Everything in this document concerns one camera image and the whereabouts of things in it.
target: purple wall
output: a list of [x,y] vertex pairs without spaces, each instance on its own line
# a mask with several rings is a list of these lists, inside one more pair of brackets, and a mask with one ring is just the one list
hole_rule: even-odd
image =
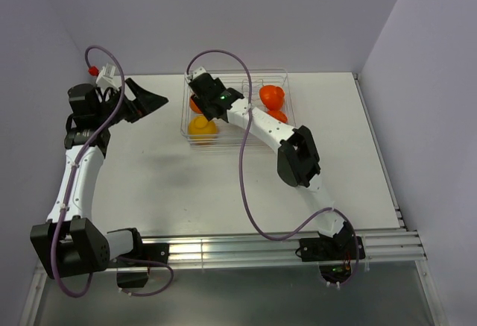
[[[207,48],[249,66],[361,71],[396,0],[49,0],[79,48],[111,48],[129,73],[182,73]],[[218,69],[236,66],[223,59]],[[207,64],[207,57],[202,60]]]
[[476,323],[477,0],[398,0],[361,76],[452,325]]
[[37,259],[30,228],[63,175],[66,91],[86,70],[46,0],[0,0],[0,16],[0,323],[16,325]]

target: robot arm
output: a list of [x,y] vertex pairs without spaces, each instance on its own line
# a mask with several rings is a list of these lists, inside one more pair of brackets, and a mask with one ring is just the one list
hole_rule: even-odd
[[[253,118],[250,132],[277,154],[277,172],[289,186],[298,187],[310,204],[321,208],[334,207],[323,186],[320,157],[311,131],[281,123],[258,107],[249,105],[237,90],[226,88],[219,78],[213,78],[203,67],[188,76],[192,99],[208,119],[225,122],[245,129],[251,110]],[[321,234],[334,237],[344,228],[344,219],[335,213],[324,213],[317,219]]]
[[[119,255],[138,257],[141,254],[142,240],[135,228],[102,234],[91,222],[95,184],[110,141],[108,128],[96,137],[83,154],[73,180],[72,193],[66,206],[63,205],[72,164],[89,137],[118,104],[119,91],[113,82],[113,67],[106,66],[101,70],[96,87],[80,84],[68,91],[73,113],[66,123],[66,166],[63,181],[46,223],[33,226],[30,233],[31,242],[50,278],[53,277],[50,259],[53,235],[60,212],[66,206],[66,216],[57,245],[57,266],[62,278],[103,271],[110,260]],[[131,101],[124,98],[119,112],[107,127],[123,119],[136,122],[168,102],[167,98],[142,89],[130,78],[126,80],[126,84],[136,99]],[[110,94],[107,99],[105,95],[108,89]]]

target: white tabletop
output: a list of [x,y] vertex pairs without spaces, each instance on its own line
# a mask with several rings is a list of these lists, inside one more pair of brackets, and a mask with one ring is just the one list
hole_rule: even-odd
[[[147,235],[255,233],[239,190],[238,153],[200,153],[180,134],[183,76],[132,76],[169,103],[135,124],[110,129],[98,176],[93,222],[103,232],[135,227]],[[350,73],[290,74],[297,126],[313,133],[323,180],[336,207],[357,229],[399,222]],[[271,151],[245,150],[244,177],[264,231],[295,229],[313,211],[277,175]],[[311,222],[305,231],[314,230]]]

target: transparent bin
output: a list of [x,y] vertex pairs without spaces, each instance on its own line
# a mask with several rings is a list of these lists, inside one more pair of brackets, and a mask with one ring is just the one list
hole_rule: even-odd
[[[246,74],[240,70],[216,70],[208,71],[214,78],[220,78],[225,87],[232,87],[240,91],[245,98],[248,97],[248,79]],[[259,91],[264,85],[276,85],[285,91],[285,103],[281,111],[288,117],[288,125],[295,126],[293,106],[291,103],[290,87],[288,85],[288,73],[284,69],[256,69],[250,70],[252,77],[252,104],[263,111],[267,108],[260,100]],[[189,123],[198,116],[189,107],[189,99],[192,94],[187,80],[184,78],[184,96],[182,122],[180,126],[181,134],[187,139],[193,149],[200,151],[226,150],[231,147],[239,147],[244,136],[244,130],[235,125],[231,125],[220,119],[214,119],[217,125],[218,134],[214,135],[191,135],[188,133]],[[266,144],[249,134],[247,147],[268,148]]]

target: orange fruit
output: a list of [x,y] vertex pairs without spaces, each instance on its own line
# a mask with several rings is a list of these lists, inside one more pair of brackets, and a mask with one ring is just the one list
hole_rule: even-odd
[[193,110],[195,113],[198,113],[199,115],[202,114],[202,112],[199,110],[199,107],[197,107],[194,100],[192,100],[192,96],[189,99],[189,106],[190,106],[191,110]]
[[285,91],[275,85],[265,85],[260,89],[260,99],[269,110],[279,110],[285,101]]
[[267,113],[275,119],[278,119],[280,122],[288,122],[288,117],[282,111],[269,110]]
[[187,131],[192,140],[210,140],[218,134],[217,125],[213,121],[207,121],[205,116],[196,116],[190,121]]

